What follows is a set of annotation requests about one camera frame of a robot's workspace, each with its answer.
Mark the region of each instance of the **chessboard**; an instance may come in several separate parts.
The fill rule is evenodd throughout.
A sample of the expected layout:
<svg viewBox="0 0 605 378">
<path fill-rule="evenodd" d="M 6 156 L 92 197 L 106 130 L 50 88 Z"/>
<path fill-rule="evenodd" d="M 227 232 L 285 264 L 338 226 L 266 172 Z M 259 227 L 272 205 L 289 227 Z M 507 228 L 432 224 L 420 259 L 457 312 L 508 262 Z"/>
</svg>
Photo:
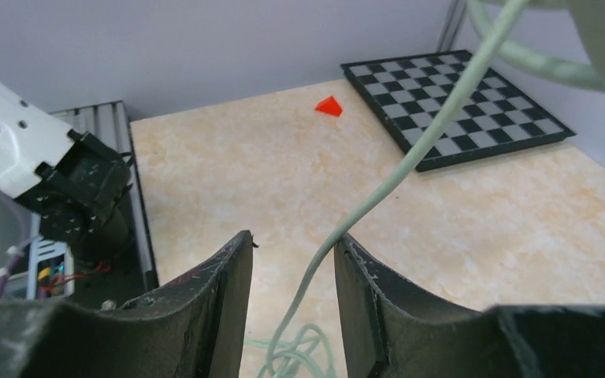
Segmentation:
<svg viewBox="0 0 605 378">
<path fill-rule="evenodd" d="M 460 79 L 472 54 L 394 57 L 341 65 L 344 75 L 406 154 Z M 557 143 L 576 135 L 488 69 L 471 99 L 418 164 L 419 172 Z"/>
</svg>

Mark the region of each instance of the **robotic arm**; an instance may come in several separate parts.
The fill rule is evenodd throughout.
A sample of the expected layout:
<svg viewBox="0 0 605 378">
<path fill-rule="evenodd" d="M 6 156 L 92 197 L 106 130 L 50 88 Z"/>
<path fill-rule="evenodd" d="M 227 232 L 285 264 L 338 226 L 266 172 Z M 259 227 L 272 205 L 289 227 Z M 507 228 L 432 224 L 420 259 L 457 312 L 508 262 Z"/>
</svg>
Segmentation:
<svg viewBox="0 0 605 378">
<path fill-rule="evenodd" d="M 131 235 L 118 209 L 132 158 L 29 104 L 0 83 L 0 191 L 41 216 L 45 239 L 91 266 Z"/>
</svg>

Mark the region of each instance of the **light green rope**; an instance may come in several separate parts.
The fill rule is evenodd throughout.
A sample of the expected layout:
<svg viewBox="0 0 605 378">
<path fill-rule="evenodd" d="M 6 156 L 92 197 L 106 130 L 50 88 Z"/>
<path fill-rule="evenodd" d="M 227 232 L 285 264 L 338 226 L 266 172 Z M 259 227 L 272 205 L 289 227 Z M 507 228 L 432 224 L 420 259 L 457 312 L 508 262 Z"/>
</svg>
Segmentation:
<svg viewBox="0 0 605 378">
<path fill-rule="evenodd" d="M 276 378 L 291 378 L 298 372 L 300 365 L 304 365 L 315 378 L 335 377 L 334 361 L 330 353 L 330 342 L 319 327 L 308 324 L 295 337 L 292 343 L 282 343 L 280 341 L 284 330 L 291 322 L 291 319 L 298 311 L 300 303 L 310 286 L 321 262 L 331 250 L 331 248 L 363 218 L 370 210 L 386 198 L 400 183 L 412 172 L 416 165 L 430 151 L 435 142 L 442 136 L 447 126 L 453 120 L 455 114 L 463 107 L 474 89 L 479 84 L 484 74 L 488 70 L 490 60 L 495 56 L 500 46 L 507 38 L 507 34 L 512 29 L 522 11 L 528 5 L 530 0 L 510 0 L 502 9 L 496 19 L 493 29 L 486 35 L 479 50 L 467 65 L 465 72 L 456 84 L 455 88 L 449 94 L 448 100 L 442 106 L 440 112 L 430 124 L 430 127 L 423 133 L 421 138 L 414 144 L 405 158 L 398 164 L 393 173 L 367 198 L 367 200 L 354 209 L 347 218 L 333 231 L 330 236 L 321 244 L 321 247 L 312 258 L 312 262 L 307 267 L 302 282 L 295 293 L 284 319 L 277 327 L 273 338 L 267 343 L 267 355 L 265 364 L 261 368 L 258 377 L 269 373 Z M 308 330 L 314 330 L 318 336 L 316 338 L 303 338 Z M 247 345 L 264 347 L 266 342 L 247 341 Z M 323 343 L 328 352 L 328 368 L 325 372 L 314 362 L 311 353 L 319 343 Z M 311 344 L 305 350 L 298 350 L 298 347 Z M 274 366 L 275 360 L 281 360 L 278 367 Z"/>
</svg>

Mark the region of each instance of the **white wall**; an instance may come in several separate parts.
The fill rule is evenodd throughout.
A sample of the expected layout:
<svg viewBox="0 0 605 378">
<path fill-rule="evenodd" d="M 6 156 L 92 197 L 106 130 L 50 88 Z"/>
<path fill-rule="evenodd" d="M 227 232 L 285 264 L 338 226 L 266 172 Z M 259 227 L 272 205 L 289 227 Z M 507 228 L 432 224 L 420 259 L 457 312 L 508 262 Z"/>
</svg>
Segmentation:
<svg viewBox="0 0 605 378">
<path fill-rule="evenodd" d="M 499 8 L 491 10 L 495 17 Z M 546 54 L 588 62 L 573 21 L 565 12 L 529 10 L 512 31 L 511 39 Z M 476 51 L 478 44 L 472 25 L 466 20 L 455 48 Z M 492 67 L 576 131 L 578 135 L 571 140 L 605 167 L 605 94 L 541 80 L 500 60 Z"/>
<path fill-rule="evenodd" d="M 0 80 L 46 111 L 134 118 L 342 77 L 434 51 L 450 0 L 0 0 Z"/>
</svg>

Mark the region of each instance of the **chessboard frame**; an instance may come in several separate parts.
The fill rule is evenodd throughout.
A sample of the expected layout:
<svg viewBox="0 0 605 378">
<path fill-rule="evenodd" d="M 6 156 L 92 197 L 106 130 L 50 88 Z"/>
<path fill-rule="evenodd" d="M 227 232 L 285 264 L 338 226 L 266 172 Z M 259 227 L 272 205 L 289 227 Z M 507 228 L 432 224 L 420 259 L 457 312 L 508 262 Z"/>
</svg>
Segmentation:
<svg viewBox="0 0 605 378">
<path fill-rule="evenodd" d="M 452 54 L 469 54 L 471 57 L 473 57 L 473 53 L 469 50 L 451 50 L 443 53 L 418 54 L 402 57 L 389 57 L 369 61 L 356 61 L 352 63 L 341 64 L 340 68 L 343 70 L 344 76 L 349 81 L 351 86 L 358 92 L 358 94 L 366 103 L 366 105 L 377 116 L 377 119 L 382 123 L 384 128 L 386 128 L 388 133 L 395 140 L 395 143 L 398 145 L 398 147 L 403 151 L 404 154 L 406 154 L 407 152 L 409 152 L 413 145 L 407 140 L 402 131 L 400 131 L 398 125 L 393 120 L 391 120 L 391 118 L 386 114 L 386 112 L 383 110 L 377 100 L 367 91 L 365 85 L 360 82 L 358 77 L 351 71 L 351 68 L 362 65 L 387 63 L 391 61 L 411 60 L 427 57 L 442 57 L 445 55 Z M 517 92 L 520 97 L 523 97 L 526 101 L 530 102 L 534 109 L 539 110 L 545 117 L 556 123 L 562 129 L 562 132 L 556 134 L 540 135 L 525 140 L 512 141 L 510 143 L 500 143 L 496 146 L 480 148 L 472 151 L 464 151 L 460 154 L 454 154 L 450 156 L 428 157 L 428 155 L 426 155 L 426 157 L 424 157 L 423 160 L 421 160 L 421 162 L 416 166 L 415 169 L 417 172 L 425 172 L 432 169 L 439 169 L 451 165 L 458 165 L 469 161 L 476 161 L 483 158 L 509 154 L 511 152 L 519 150 L 527 150 L 537 146 L 558 143 L 562 142 L 566 138 L 576 135 L 576 132 L 564 125 L 558 118 L 553 116 L 538 102 L 530 98 L 526 93 L 521 91 L 520 88 L 513 85 L 509 80 L 505 79 L 504 76 L 500 75 L 493 68 L 488 68 L 488 71 L 486 72 L 482 80 L 485 80 L 491 76 L 497 77 L 498 79 L 502 80 L 510 89 Z"/>
</svg>

